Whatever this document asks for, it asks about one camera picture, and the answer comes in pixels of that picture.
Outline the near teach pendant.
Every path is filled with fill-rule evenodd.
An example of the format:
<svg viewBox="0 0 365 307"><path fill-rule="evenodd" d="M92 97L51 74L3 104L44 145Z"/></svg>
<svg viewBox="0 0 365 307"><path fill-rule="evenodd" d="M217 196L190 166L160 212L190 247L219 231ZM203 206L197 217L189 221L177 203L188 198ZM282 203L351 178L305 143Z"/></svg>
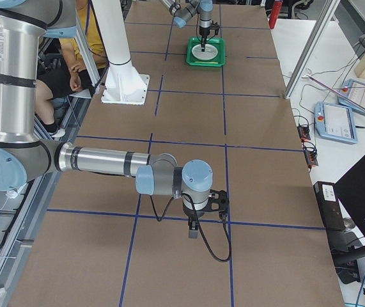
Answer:
<svg viewBox="0 0 365 307"><path fill-rule="evenodd" d="M319 136L342 143L356 144L357 131L350 107L317 102L315 105L315 129Z"/></svg>

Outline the white plate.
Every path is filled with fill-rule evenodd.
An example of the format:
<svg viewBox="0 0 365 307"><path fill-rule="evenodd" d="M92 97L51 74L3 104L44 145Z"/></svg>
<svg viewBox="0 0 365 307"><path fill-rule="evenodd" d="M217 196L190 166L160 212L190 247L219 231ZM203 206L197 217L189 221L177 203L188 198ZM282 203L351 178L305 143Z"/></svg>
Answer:
<svg viewBox="0 0 365 307"><path fill-rule="evenodd" d="M219 51L215 46L210 44L206 44L204 48L202 48L201 44L197 44L191 49L191 53L201 61L210 61L218 55Z"/></svg>

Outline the far teach pendant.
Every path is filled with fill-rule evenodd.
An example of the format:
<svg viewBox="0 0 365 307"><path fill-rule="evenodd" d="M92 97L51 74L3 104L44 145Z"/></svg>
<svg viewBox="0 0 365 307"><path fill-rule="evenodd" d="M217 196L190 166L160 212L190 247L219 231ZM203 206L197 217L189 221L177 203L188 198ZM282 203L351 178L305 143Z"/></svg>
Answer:
<svg viewBox="0 0 365 307"><path fill-rule="evenodd" d="M365 84L355 80L349 79L344 86L339 90L340 94L347 97L351 101L365 108Z"/></svg>

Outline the green plastic tray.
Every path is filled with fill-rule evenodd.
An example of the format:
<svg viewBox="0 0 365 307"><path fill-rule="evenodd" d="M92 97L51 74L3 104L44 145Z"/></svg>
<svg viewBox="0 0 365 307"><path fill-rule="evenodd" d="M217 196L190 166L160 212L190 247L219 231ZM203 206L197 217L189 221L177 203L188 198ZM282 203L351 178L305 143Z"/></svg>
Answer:
<svg viewBox="0 0 365 307"><path fill-rule="evenodd" d="M225 65L225 62L226 62L225 41L222 38L211 38L206 41L206 44L213 45L218 49L218 51L219 51L218 55L214 59L210 60L210 61L218 62L219 63L218 65L202 65L202 64L194 63L195 61L201 61L201 60L195 58L191 53L191 49L197 44L200 44L200 40L198 39L198 37L193 36L193 37L189 38L188 46L187 46L186 62L190 66L222 67Z"/></svg>

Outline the upper orange black adapter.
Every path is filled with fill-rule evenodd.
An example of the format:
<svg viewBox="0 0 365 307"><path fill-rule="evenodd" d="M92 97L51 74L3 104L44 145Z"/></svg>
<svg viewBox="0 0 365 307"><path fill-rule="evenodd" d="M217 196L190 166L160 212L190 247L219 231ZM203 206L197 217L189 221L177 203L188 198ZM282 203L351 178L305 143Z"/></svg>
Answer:
<svg viewBox="0 0 365 307"><path fill-rule="evenodd" d="M302 141L309 141L311 139L310 137L310 129L308 125L298 125L297 131L299 133L299 138Z"/></svg>

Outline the black computer box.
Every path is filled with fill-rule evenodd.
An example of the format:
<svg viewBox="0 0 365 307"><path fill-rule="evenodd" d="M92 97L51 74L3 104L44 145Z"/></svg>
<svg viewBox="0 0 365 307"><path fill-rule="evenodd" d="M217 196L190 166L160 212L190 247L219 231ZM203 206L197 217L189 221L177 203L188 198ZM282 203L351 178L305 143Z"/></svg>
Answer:
<svg viewBox="0 0 365 307"><path fill-rule="evenodd" d="M334 184L317 181L313 185L313 189L325 229L343 232L346 226Z"/></svg>

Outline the seated person yellow shirt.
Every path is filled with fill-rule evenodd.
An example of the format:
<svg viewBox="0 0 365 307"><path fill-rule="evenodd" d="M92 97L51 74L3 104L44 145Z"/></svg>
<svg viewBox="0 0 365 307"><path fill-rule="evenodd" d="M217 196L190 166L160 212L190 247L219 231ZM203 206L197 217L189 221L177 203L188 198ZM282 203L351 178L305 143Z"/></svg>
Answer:
<svg viewBox="0 0 365 307"><path fill-rule="evenodd" d="M89 1L75 3L88 45L94 53L93 60L101 74L106 65L105 49L98 33L91 3ZM55 122L52 99L62 98L91 86L91 79L75 39L63 38L60 40L60 45L63 64L39 76L35 91L35 113L40 117L44 129L52 138L61 138L65 135L65 130L58 127Z"/></svg>

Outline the red fire extinguisher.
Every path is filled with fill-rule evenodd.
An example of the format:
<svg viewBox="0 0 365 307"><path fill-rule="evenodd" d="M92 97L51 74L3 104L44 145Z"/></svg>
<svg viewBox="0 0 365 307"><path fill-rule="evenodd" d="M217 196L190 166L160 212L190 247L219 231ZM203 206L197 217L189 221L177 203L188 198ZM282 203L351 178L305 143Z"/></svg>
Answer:
<svg viewBox="0 0 365 307"><path fill-rule="evenodd" d="M282 7L283 1L282 0L275 0L272 5L271 14L268 20L269 28L274 29L277 19L279 17L281 7Z"/></svg>

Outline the teach pendant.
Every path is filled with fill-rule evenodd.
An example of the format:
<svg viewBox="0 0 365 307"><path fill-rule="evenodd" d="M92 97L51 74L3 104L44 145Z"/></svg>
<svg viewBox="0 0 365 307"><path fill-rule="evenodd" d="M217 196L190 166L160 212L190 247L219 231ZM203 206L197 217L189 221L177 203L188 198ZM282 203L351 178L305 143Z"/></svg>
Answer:
<svg viewBox="0 0 365 307"><path fill-rule="evenodd" d="M347 97L351 101L365 108L365 84L355 80L349 79L344 86L339 90L340 94Z"/></svg>
<svg viewBox="0 0 365 307"><path fill-rule="evenodd" d="M350 107L317 102L315 105L315 129L319 136L342 143L356 144L357 131Z"/></svg>

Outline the orange black adapter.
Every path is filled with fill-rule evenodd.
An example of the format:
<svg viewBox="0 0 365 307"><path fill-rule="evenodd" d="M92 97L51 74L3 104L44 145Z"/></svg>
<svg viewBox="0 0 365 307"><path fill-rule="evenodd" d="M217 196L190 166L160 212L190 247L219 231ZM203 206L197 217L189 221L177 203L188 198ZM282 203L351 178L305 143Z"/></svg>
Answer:
<svg viewBox="0 0 365 307"><path fill-rule="evenodd" d="M304 157L306 160L306 164L309 168L315 167L318 165L318 161L316 159L316 154L313 151L304 150Z"/></svg>
<svg viewBox="0 0 365 307"><path fill-rule="evenodd" d="M311 139L310 137L310 129L308 125L298 125L297 131L299 133L299 138L302 141L309 141Z"/></svg>

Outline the yellow-green fork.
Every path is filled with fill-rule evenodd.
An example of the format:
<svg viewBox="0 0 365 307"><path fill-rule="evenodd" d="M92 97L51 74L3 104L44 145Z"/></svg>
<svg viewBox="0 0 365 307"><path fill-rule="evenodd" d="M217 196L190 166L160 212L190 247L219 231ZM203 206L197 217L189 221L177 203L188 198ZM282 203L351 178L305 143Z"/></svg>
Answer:
<svg viewBox="0 0 365 307"><path fill-rule="evenodd" d="M216 61L195 61L194 63L202 64L202 65L218 65L219 64Z"/></svg>

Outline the aluminium frame post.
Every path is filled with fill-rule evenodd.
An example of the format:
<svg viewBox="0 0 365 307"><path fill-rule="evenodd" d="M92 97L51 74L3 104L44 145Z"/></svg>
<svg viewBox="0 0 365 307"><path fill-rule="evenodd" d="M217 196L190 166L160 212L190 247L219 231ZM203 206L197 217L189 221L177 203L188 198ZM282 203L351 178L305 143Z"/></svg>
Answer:
<svg viewBox="0 0 365 307"><path fill-rule="evenodd" d="M327 0L323 6L321 13L312 29L309 38L304 46L304 49L300 55L299 60L295 66L295 69L290 77L290 80L284 91L284 98L289 99L294 92L297 83L300 81L302 74L304 73L307 64L309 63L310 57L315 50L316 45L320 41L323 32L326 30L328 23L330 22L333 14L338 7L340 0Z"/></svg>

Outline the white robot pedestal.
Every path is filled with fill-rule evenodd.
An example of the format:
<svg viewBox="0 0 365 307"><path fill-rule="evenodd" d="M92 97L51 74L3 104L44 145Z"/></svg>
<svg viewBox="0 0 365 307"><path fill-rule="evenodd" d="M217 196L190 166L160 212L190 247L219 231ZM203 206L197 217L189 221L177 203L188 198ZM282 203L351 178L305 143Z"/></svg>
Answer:
<svg viewBox="0 0 365 307"><path fill-rule="evenodd" d="M150 76L132 64L120 2L96 0L92 5L109 62L102 102L143 105Z"/></svg>

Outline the lower orange black adapter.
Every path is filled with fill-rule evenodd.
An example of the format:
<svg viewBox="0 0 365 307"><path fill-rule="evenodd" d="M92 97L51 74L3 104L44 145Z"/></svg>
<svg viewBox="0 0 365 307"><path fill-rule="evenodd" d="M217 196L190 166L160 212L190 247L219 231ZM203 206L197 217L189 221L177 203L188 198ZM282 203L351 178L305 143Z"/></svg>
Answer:
<svg viewBox="0 0 365 307"><path fill-rule="evenodd" d="M304 150L304 157L306 160L306 164L309 168L315 167L318 165L318 161L316 159L316 154L313 151Z"/></svg>

